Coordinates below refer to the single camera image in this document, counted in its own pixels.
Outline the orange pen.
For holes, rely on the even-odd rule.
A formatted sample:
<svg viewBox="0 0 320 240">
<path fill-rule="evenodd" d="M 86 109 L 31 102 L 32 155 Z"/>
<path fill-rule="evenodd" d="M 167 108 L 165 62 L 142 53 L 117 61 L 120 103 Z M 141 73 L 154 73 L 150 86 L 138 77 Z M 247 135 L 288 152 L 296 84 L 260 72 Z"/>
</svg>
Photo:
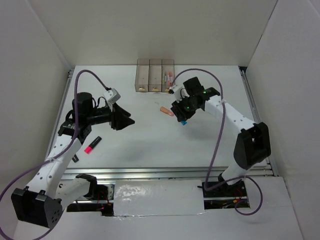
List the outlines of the orange pen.
<svg viewBox="0 0 320 240">
<path fill-rule="evenodd" d="M 167 85 L 170 86 L 170 71 L 168 71 L 166 74 L 167 74 Z"/>
<path fill-rule="evenodd" d="M 171 71 L 171 72 L 170 72 L 170 85 L 171 85 L 171 86 L 174 84 L 174 79 L 175 79 L 175 75 L 174 75 L 174 73 Z"/>
</svg>

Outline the pink black highlighter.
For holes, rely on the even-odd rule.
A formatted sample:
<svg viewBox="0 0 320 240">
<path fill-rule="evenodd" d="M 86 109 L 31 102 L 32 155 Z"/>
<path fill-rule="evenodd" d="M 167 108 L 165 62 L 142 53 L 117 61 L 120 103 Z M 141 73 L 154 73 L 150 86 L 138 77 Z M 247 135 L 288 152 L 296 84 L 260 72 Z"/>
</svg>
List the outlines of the pink black highlighter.
<svg viewBox="0 0 320 240">
<path fill-rule="evenodd" d="M 86 154 L 90 154 L 92 150 L 100 143 L 102 138 L 100 136 L 97 136 L 84 150 Z"/>
</svg>

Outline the green black highlighter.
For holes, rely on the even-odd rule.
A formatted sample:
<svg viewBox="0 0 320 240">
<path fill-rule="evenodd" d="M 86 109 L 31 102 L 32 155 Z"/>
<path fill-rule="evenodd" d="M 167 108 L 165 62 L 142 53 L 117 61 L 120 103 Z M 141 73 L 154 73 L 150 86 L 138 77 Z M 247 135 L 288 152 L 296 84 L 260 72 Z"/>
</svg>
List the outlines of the green black highlighter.
<svg viewBox="0 0 320 240">
<path fill-rule="evenodd" d="M 74 163 L 77 163 L 79 161 L 79 158 L 78 158 L 78 156 L 76 154 L 73 156 L 72 161 Z"/>
</svg>

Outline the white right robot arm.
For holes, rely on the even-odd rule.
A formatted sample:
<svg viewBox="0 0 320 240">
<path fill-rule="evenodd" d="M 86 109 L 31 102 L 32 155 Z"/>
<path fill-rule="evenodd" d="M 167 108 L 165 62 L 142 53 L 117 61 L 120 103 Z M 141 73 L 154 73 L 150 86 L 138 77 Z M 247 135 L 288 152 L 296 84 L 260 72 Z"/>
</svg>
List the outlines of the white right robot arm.
<svg viewBox="0 0 320 240">
<path fill-rule="evenodd" d="M 197 77 L 185 81 L 183 86 L 171 86 L 168 93 L 175 97 L 171 111 L 181 124 L 185 125 L 201 109 L 216 119 L 224 119 L 223 126 L 235 136 L 233 160 L 219 176 L 218 184 L 220 194 L 230 196 L 240 181 L 235 178 L 244 176 L 255 164 L 271 155 L 268 126 L 245 117 L 223 100 L 218 90 L 205 89 Z"/>
</svg>

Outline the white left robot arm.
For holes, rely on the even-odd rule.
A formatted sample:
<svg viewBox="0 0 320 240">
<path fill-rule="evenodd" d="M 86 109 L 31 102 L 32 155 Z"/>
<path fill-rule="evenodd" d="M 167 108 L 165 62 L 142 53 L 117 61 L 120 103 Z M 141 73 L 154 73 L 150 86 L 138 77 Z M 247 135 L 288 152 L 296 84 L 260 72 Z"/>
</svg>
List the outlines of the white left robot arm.
<svg viewBox="0 0 320 240">
<path fill-rule="evenodd" d="M 23 189 L 16 188 L 11 194 L 18 220 L 52 229 L 63 210 L 75 200 L 97 197 L 99 187 L 92 175 L 78 174 L 65 186 L 60 186 L 60 181 L 93 125 L 109 123 L 113 130 L 119 131 L 135 123 L 130 113 L 117 104 L 120 97 L 118 91 L 111 88 L 103 94 L 105 105 L 96 107 L 90 93 L 76 95 L 44 165 Z"/>
</svg>

